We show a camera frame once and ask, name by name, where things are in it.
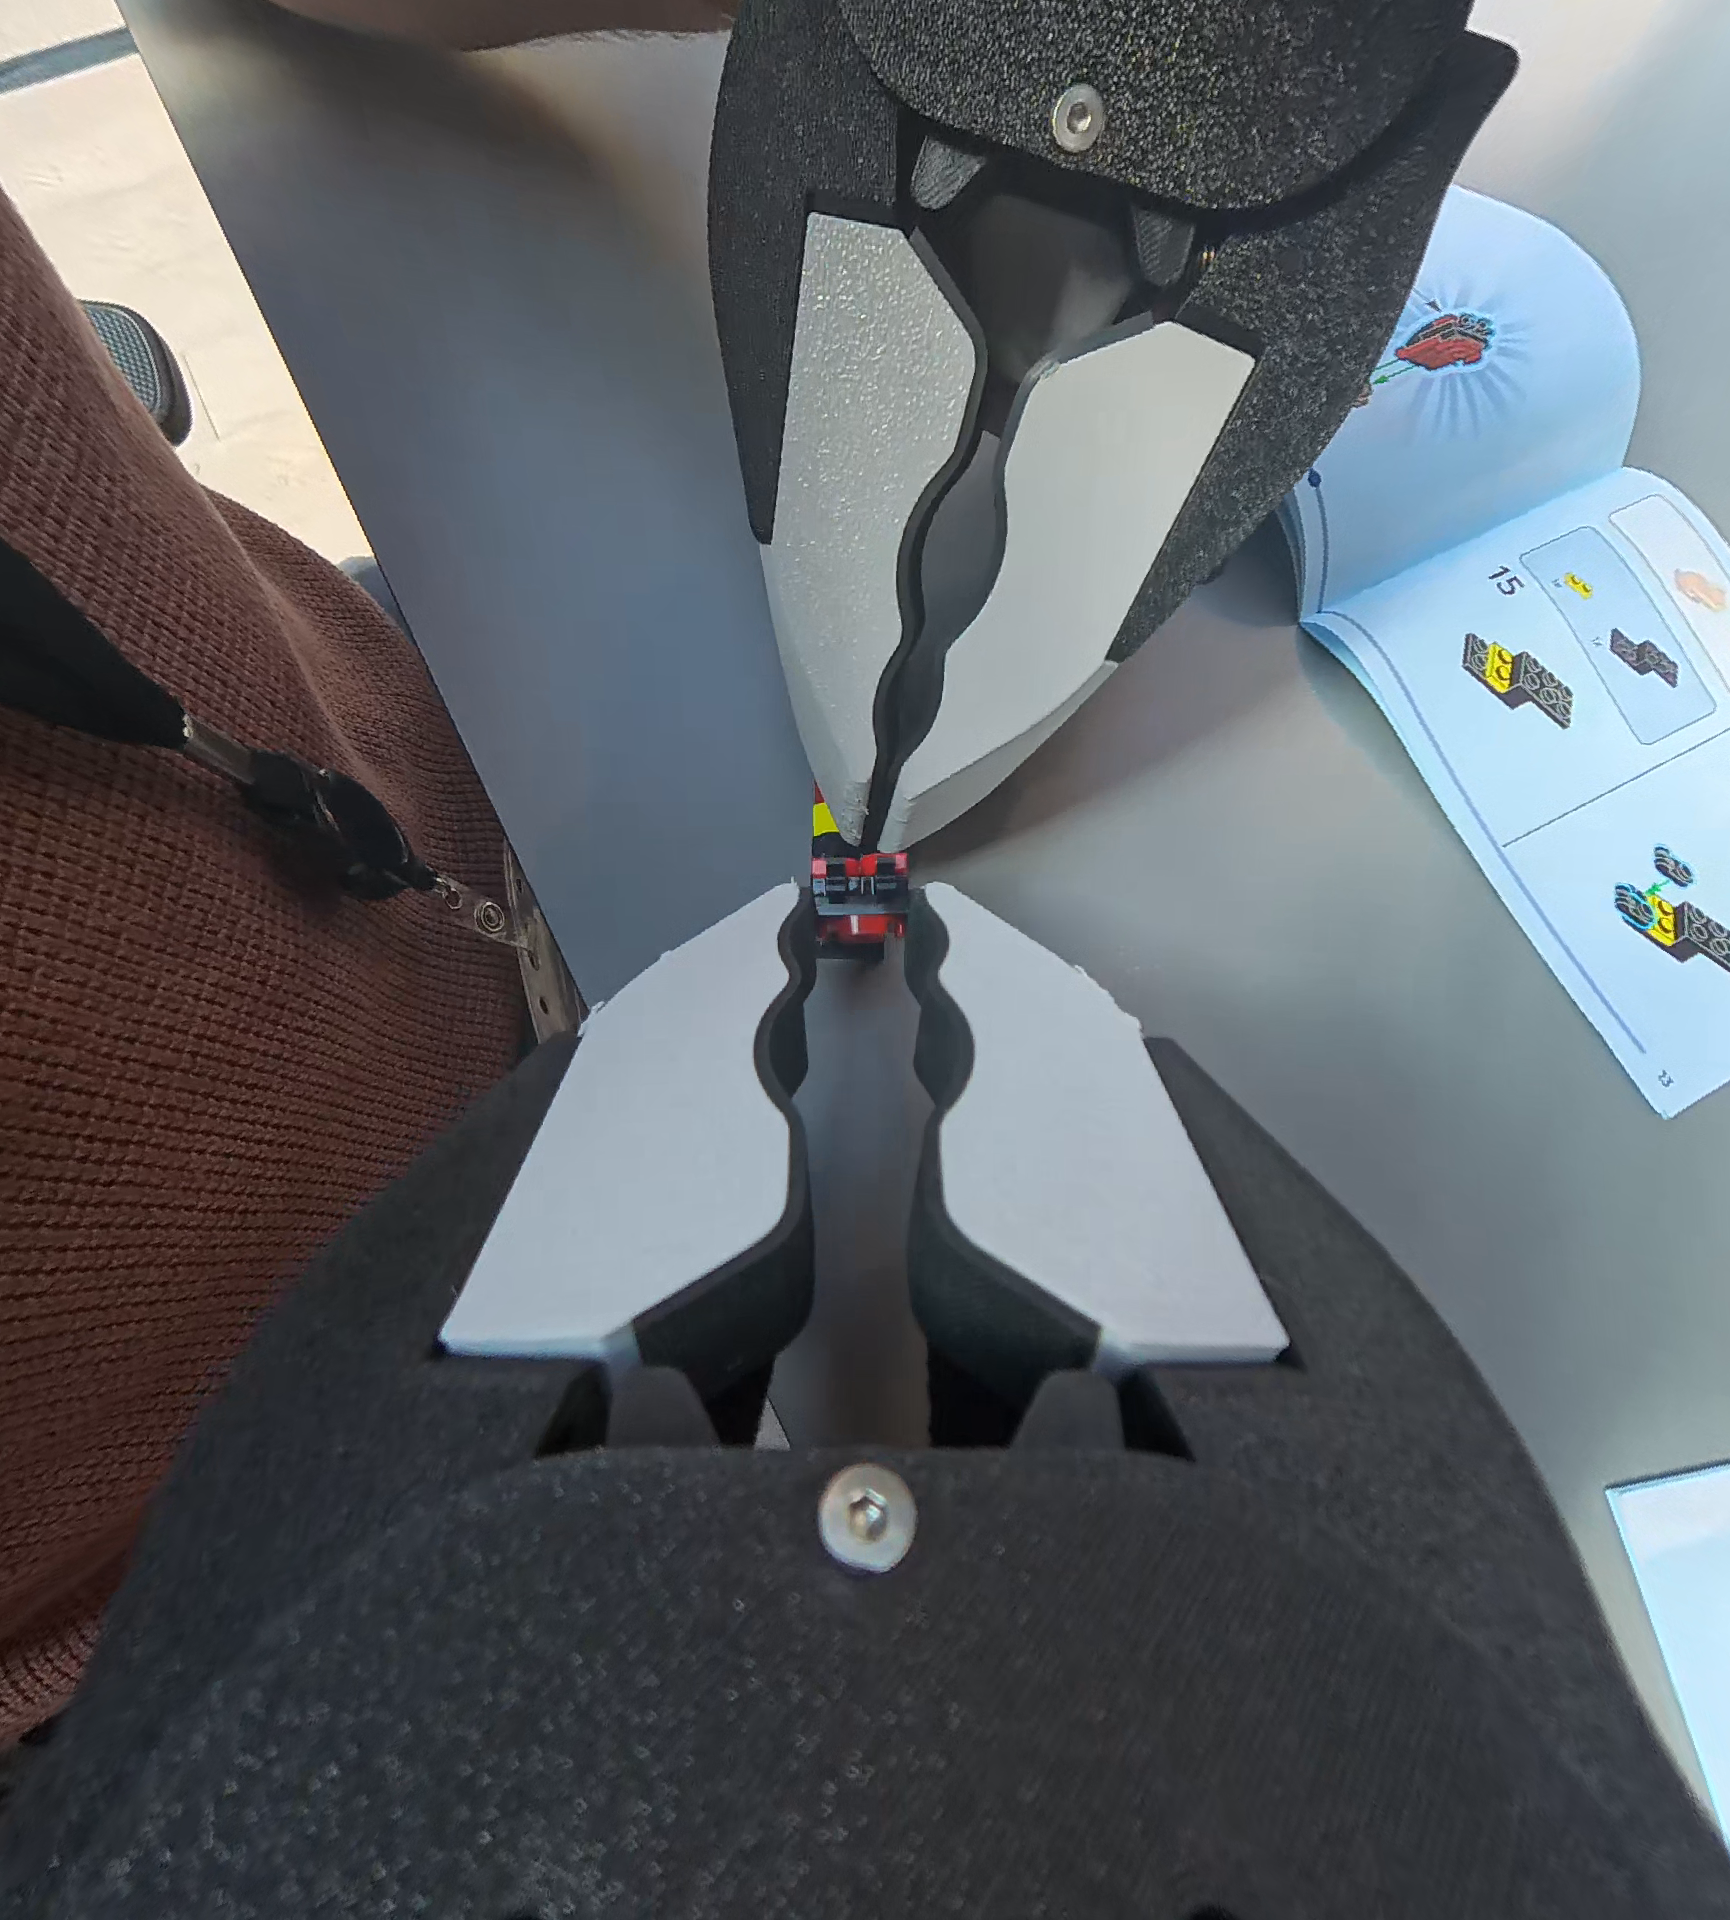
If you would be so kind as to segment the red black toy brick assembly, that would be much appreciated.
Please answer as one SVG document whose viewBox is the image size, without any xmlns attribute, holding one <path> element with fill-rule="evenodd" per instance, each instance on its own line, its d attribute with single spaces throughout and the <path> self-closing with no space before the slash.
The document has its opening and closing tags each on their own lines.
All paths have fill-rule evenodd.
<svg viewBox="0 0 1730 1920">
<path fill-rule="evenodd" d="M 860 851 L 824 791 L 812 789 L 809 892 L 823 956 L 878 962 L 903 937 L 912 901 L 908 851 Z"/>
</svg>

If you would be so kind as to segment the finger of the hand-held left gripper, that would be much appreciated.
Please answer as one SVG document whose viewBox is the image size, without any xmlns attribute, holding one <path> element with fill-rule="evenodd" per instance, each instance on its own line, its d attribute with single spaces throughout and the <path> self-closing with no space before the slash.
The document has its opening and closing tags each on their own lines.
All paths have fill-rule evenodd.
<svg viewBox="0 0 1730 1920">
<path fill-rule="evenodd" d="M 985 371 L 978 319 L 924 235 L 809 213 L 761 564 L 805 755 L 853 846 L 881 683 L 921 620 L 914 541 L 970 444 Z"/>
<path fill-rule="evenodd" d="M 985 799 L 1115 673 L 1118 630 L 1254 367 L 1164 319 L 1029 380 L 999 462 L 997 579 L 944 652 L 883 844 L 917 844 Z"/>
</svg>

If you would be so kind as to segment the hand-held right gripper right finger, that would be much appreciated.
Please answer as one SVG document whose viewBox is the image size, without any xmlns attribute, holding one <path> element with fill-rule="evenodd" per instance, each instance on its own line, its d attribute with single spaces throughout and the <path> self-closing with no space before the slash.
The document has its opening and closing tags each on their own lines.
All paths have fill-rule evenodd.
<svg viewBox="0 0 1730 1920">
<path fill-rule="evenodd" d="M 978 1377 L 1276 1361 L 1288 1332 L 1141 1022 L 941 880 L 908 984 L 935 1101 L 908 1248 L 927 1338 Z"/>
</svg>

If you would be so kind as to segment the open blue instruction booklet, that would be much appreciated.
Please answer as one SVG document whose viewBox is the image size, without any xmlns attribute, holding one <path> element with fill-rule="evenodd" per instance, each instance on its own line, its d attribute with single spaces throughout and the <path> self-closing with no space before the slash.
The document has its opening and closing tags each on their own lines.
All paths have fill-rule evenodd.
<svg viewBox="0 0 1730 1920">
<path fill-rule="evenodd" d="M 1676 1115 L 1730 1081 L 1730 546 L 1627 466 L 1641 393 L 1599 262 L 1457 186 L 1280 516 L 1303 626 Z"/>
</svg>

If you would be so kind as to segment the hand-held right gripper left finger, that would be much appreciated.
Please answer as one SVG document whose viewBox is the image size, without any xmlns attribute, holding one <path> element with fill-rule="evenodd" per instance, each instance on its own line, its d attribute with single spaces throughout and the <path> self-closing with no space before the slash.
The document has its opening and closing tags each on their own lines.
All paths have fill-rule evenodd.
<svg viewBox="0 0 1730 1920">
<path fill-rule="evenodd" d="M 762 1369 L 812 1307 L 815 912 L 795 882 L 584 1023 L 440 1329 L 463 1355 Z"/>
</svg>

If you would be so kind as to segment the person's brown knit sweater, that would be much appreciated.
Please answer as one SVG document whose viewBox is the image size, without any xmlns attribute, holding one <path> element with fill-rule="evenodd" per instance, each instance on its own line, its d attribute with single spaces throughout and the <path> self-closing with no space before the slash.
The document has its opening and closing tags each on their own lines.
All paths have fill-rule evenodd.
<svg viewBox="0 0 1730 1920">
<path fill-rule="evenodd" d="M 0 537 L 198 717 L 504 851 L 408 635 L 172 452 L 0 186 Z M 56 1714 L 267 1299 L 515 1064 L 512 951 L 222 779 L 0 706 L 0 1746 Z"/>
</svg>

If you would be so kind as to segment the clear badge holder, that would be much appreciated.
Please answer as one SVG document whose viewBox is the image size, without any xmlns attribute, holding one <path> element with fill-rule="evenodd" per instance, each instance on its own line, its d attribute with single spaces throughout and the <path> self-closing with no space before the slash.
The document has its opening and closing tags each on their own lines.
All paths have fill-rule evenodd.
<svg viewBox="0 0 1730 1920">
<path fill-rule="evenodd" d="M 535 1039 L 544 1044 L 565 1034 L 575 1035 L 589 1018 L 589 1003 L 543 913 L 543 904 L 509 844 L 503 847 L 503 886 L 503 900 L 488 894 L 479 900 L 472 907 L 472 923 L 481 934 L 499 940 L 516 953 L 525 1010 Z"/>
</svg>

